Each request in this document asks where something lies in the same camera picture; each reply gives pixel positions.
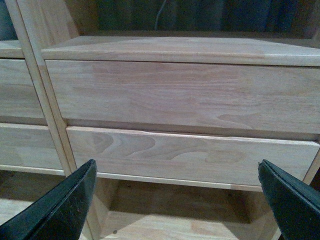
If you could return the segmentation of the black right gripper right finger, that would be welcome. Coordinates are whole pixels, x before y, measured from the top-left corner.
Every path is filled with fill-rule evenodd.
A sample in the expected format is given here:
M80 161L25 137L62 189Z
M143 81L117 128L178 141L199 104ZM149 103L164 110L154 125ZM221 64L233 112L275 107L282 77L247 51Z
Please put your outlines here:
M320 192L264 159L258 179L286 240L320 238Z

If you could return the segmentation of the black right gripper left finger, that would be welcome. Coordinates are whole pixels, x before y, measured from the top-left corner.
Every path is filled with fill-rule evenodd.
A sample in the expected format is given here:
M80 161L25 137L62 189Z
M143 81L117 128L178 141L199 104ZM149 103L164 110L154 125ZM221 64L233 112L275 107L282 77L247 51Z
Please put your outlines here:
M90 159L0 226L2 240L78 240L93 199L97 164Z

